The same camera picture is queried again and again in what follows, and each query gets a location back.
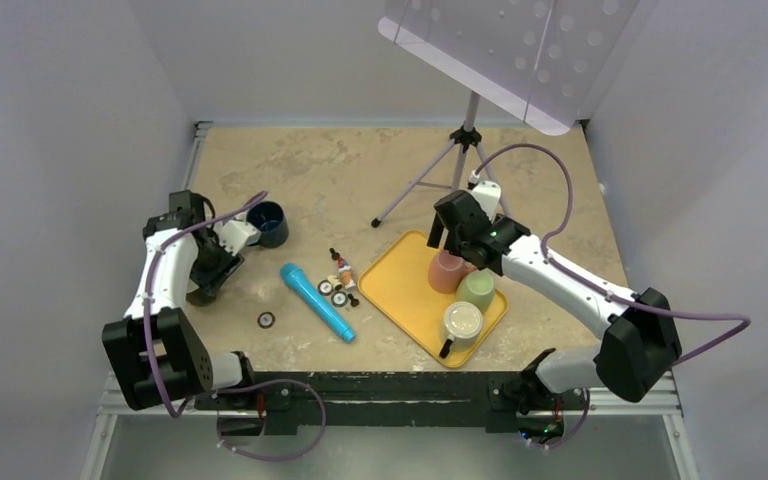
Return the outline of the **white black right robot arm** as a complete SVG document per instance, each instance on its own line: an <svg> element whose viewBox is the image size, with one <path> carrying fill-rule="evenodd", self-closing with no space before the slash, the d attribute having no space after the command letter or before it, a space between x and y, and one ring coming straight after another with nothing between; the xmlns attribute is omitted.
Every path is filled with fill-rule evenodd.
<svg viewBox="0 0 768 480"><path fill-rule="evenodd" d="M525 285L581 322L595 347L543 351L521 373L524 399L544 407L575 388L604 387L637 403L676 363L682 346L667 298L608 282L549 249L526 226L482 208L467 190L434 205L431 247Z"/></svg>

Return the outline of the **pink ceramic mug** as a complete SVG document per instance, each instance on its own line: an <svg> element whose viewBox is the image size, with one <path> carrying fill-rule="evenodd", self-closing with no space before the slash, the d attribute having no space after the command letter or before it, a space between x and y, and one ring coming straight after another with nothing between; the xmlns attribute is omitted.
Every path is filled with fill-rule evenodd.
<svg viewBox="0 0 768 480"><path fill-rule="evenodd" d="M476 267L446 250L439 250L432 258L427 274L429 286L437 293L454 293L461 281Z"/></svg>

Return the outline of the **green ceramic mug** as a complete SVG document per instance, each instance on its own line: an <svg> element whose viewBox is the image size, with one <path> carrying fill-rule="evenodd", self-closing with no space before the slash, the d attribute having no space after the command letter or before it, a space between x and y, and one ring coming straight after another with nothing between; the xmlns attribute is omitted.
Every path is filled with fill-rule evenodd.
<svg viewBox="0 0 768 480"><path fill-rule="evenodd" d="M485 270L475 270L461 280L455 298L459 302L470 303L485 313L495 298L495 291L493 275Z"/></svg>

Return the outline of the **blue toy microphone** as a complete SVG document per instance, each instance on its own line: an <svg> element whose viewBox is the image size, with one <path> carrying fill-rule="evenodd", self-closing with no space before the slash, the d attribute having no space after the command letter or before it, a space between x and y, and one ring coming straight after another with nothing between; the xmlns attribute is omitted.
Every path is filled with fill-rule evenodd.
<svg viewBox="0 0 768 480"><path fill-rule="evenodd" d="M312 311L343 341L351 343L355 332L342 315L318 292L303 269L294 263L284 264L280 270L283 282L293 290Z"/></svg>

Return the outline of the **dark blue ceramic mug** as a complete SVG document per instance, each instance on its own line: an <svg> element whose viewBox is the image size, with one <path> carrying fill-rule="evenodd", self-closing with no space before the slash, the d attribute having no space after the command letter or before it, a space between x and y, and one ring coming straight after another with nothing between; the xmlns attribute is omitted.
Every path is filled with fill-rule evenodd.
<svg viewBox="0 0 768 480"><path fill-rule="evenodd" d="M281 205L276 202L261 201L248 211L246 221L260 232L260 236L255 242L255 245L260 247L278 248L289 237L289 226L285 212Z"/></svg>

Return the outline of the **black table edge rail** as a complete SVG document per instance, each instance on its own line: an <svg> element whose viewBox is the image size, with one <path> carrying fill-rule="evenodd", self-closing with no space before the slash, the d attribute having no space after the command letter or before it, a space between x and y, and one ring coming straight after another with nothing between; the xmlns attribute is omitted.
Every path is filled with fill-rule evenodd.
<svg viewBox="0 0 768 480"><path fill-rule="evenodd" d="M301 426L481 428L487 433L536 430L585 406L582 394L535 392L516 371L257 372L252 393L198 399L198 411L250 414L268 435Z"/></svg>

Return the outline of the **round token lower right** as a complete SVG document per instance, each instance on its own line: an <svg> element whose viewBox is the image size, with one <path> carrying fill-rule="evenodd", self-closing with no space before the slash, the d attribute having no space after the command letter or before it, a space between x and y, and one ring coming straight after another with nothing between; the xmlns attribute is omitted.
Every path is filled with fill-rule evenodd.
<svg viewBox="0 0 768 480"><path fill-rule="evenodd" d="M330 301L333 306L342 308L349 303L349 298L345 292L336 291L331 295Z"/></svg>

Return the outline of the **black ceramic mug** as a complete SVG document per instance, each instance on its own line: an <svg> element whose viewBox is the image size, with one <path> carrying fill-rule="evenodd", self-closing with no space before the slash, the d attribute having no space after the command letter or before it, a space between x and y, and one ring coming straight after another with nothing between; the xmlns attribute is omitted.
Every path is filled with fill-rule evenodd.
<svg viewBox="0 0 768 480"><path fill-rule="evenodd" d="M186 294L186 300L194 306L207 306L218 299L220 289L220 284L198 284L191 281L189 291Z"/></svg>

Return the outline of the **round brown white token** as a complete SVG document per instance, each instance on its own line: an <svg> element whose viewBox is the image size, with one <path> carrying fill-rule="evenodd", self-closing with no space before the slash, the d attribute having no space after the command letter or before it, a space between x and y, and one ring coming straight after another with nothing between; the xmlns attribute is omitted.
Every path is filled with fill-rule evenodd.
<svg viewBox="0 0 768 480"><path fill-rule="evenodd" d="M257 325L262 329L271 328L276 321L276 317L272 312L262 312L257 317Z"/></svg>

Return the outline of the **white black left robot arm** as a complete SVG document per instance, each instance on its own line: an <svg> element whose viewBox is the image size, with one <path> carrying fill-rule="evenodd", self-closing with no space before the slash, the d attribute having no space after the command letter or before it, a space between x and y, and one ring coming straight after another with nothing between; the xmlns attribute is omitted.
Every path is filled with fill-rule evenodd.
<svg viewBox="0 0 768 480"><path fill-rule="evenodd" d="M240 351L209 353L184 306L213 303L242 265L243 249L261 236L244 214L265 195L219 216L206 197L182 190L170 194L168 212L147 220L137 292L122 320L106 324L101 335L131 409L162 405L177 418L195 397L216 391L235 409L257 399L250 360Z"/></svg>

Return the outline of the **round token upper left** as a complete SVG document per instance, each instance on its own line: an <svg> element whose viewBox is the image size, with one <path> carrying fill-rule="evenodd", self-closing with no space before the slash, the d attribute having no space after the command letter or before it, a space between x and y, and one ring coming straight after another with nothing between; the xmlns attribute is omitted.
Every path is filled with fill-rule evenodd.
<svg viewBox="0 0 768 480"><path fill-rule="evenodd" d="M317 286L318 292L323 296L329 296L334 291L334 287L329 280L322 280Z"/></svg>

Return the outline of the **lilac tripod stand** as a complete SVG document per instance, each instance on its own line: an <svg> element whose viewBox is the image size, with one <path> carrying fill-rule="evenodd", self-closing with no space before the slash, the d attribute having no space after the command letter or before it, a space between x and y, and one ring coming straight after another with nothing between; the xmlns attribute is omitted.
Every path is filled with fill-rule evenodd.
<svg viewBox="0 0 768 480"><path fill-rule="evenodd" d="M423 167L423 169L407 183L401 192L392 201L390 201L378 215L372 218L370 221L370 226L373 229L377 229L390 215L390 213L397 206L399 206L407 197L407 195L410 194L417 186L436 190L451 191L458 190L465 185L464 178L467 176L466 160L469 152L475 151L478 159L481 162L486 159L486 151L482 143L483 136L475 126L481 99L481 95L476 91L470 91L466 114L461 126L449 134L447 143L438 152L438 154L433 157ZM456 151L457 156L449 183L444 184L428 182L426 180L427 175L452 151Z"/></svg>

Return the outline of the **yellow plastic tray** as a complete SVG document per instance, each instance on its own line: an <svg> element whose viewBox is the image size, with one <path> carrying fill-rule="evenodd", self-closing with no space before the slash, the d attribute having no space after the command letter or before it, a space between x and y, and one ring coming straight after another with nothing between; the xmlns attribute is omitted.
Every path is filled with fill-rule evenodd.
<svg viewBox="0 0 768 480"><path fill-rule="evenodd" d="M427 246L427 234L409 230L396 240L359 277L360 292L441 365L459 368L473 355L508 311L508 298L497 290L483 314L482 330L466 347L453 347L439 356L445 310L456 301L455 293L435 291L428 269L436 251Z"/></svg>

